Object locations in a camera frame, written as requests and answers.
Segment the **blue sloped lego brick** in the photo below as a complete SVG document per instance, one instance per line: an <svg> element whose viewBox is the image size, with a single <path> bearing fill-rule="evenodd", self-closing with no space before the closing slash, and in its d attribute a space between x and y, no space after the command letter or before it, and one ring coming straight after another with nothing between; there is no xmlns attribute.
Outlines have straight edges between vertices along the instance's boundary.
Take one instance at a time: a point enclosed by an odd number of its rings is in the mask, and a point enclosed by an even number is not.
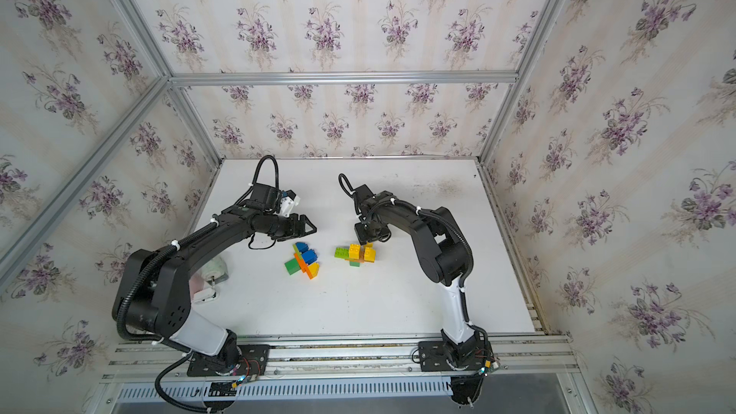
<svg viewBox="0 0 736 414"><path fill-rule="evenodd" d="M296 250L297 252L299 252L299 253L304 253L304 252L306 252L306 251L308 251L308 250L309 250L309 246L308 246L308 245L307 245L306 243L302 243L302 241L301 241L301 242L300 242L300 241L298 241L298 242L297 242L297 243L296 243L296 244L294 245L294 249L295 249L295 250Z"/></svg>

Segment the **yellow square lego brick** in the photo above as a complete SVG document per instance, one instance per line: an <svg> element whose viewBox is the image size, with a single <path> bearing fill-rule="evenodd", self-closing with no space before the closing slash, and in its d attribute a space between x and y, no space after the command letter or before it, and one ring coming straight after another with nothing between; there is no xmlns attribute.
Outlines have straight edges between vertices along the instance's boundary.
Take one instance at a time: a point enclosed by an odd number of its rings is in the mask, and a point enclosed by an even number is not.
<svg viewBox="0 0 736 414"><path fill-rule="evenodd" d="M362 261L373 263L376 260L376 251L372 245L364 245L361 255Z"/></svg>

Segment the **blue square lego brick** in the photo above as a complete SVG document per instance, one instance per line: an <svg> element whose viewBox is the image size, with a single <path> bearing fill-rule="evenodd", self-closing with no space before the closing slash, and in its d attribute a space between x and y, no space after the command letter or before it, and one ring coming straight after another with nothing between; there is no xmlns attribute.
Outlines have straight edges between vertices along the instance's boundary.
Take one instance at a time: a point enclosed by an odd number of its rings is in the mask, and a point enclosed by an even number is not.
<svg viewBox="0 0 736 414"><path fill-rule="evenodd" d="M317 260L317 255L312 249L302 252L301 255L308 266Z"/></svg>

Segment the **small green lego brick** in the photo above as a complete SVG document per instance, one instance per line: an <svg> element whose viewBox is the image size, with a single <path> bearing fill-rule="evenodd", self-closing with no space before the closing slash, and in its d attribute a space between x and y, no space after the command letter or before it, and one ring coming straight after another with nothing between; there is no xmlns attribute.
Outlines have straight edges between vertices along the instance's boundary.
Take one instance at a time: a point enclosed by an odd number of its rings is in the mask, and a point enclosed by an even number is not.
<svg viewBox="0 0 736 414"><path fill-rule="evenodd" d="M291 259L285 262L285 269L289 275L293 275L302 270L299 262L296 259Z"/></svg>

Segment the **orange long lego brick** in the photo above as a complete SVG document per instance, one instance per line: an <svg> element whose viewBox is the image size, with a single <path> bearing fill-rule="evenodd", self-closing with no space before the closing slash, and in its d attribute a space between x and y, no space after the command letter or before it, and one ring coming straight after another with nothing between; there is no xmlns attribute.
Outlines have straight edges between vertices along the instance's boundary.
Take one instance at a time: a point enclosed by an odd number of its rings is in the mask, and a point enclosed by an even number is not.
<svg viewBox="0 0 736 414"><path fill-rule="evenodd" d="M305 273L308 276L308 265L304 262L302 259L302 255L300 253L295 253L294 258L299 262L302 272Z"/></svg>

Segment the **lime green plate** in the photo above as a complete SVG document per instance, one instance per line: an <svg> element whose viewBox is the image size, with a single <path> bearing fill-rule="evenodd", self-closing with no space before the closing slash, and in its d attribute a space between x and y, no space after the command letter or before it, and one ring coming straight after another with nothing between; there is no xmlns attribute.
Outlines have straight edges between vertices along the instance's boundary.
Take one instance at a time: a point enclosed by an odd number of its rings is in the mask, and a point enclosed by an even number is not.
<svg viewBox="0 0 736 414"><path fill-rule="evenodd" d="M348 247L337 247L335 249L335 258L342 260L350 259L350 250Z"/></svg>

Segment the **yellow sloped lego brick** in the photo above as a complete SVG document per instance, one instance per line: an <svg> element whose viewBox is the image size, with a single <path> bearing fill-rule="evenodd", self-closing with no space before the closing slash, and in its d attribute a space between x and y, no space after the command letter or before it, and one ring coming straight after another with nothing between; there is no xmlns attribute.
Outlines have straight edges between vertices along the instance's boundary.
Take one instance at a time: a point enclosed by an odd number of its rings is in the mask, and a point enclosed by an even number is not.
<svg viewBox="0 0 736 414"><path fill-rule="evenodd" d="M318 272L320 269L320 264L318 263L312 263L308 265L308 276L310 279L316 278L318 276Z"/></svg>

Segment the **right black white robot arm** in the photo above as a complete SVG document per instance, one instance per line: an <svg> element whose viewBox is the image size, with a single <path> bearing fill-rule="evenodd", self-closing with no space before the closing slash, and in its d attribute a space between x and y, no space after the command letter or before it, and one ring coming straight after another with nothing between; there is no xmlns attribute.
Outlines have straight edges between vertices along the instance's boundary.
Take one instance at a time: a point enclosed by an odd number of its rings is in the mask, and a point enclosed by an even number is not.
<svg viewBox="0 0 736 414"><path fill-rule="evenodd" d="M473 406L498 361L488 333L471 320L466 283L475 258L452 212L445 207L425 209L389 191L375 193L366 185L355 187L346 174L340 174L337 182L354 203L358 243L386 243L392 228L401 230L410 237L425 277L442 288L442 340L437 344L450 370L467 372L450 379L453 402Z"/></svg>

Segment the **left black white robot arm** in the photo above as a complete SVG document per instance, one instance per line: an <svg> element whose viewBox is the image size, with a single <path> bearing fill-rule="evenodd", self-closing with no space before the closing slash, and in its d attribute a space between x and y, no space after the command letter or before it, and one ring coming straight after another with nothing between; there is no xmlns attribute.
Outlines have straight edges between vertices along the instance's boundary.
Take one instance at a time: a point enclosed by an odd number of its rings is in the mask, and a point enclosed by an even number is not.
<svg viewBox="0 0 736 414"><path fill-rule="evenodd" d="M249 362L235 332L192 309L190 281L226 249L250 243L258 234L276 245L316 233L308 217L293 211L296 203L295 192L282 189L278 180L268 185L252 178L247 190L205 226L158 249L134 251L126 260L111 310L117 334L125 341L163 344L182 354L153 382L165 403L191 413L217 412L212 404L178 400L163 387L166 376L193 358L222 376L235 375Z"/></svg>

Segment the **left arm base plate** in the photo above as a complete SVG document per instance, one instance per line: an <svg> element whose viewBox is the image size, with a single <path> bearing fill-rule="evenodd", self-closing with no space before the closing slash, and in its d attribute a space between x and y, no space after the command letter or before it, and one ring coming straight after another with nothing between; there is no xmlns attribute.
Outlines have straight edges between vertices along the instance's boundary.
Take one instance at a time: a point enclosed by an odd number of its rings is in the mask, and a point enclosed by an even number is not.
<svg viewBox="0 0 736 414"><path fill-rule="evenodd" d="M195 353L187 375L189 377L251 377L263 376L271 347L264 344L225 348L216 356Z"/></svg>

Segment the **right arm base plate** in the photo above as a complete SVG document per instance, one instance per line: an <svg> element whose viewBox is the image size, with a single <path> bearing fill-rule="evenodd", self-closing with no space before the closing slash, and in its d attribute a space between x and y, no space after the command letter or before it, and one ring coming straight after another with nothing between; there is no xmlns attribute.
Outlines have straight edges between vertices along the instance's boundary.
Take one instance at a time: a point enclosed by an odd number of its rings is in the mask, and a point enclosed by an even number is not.
<svg viewBox="0 0 736 414"><path fill-rule="evenodd" d="M498 368L491 348L477 338L461 344L454 344L449 340L420 341L413 358L417 360L422 372L486 373Z"/></svg>

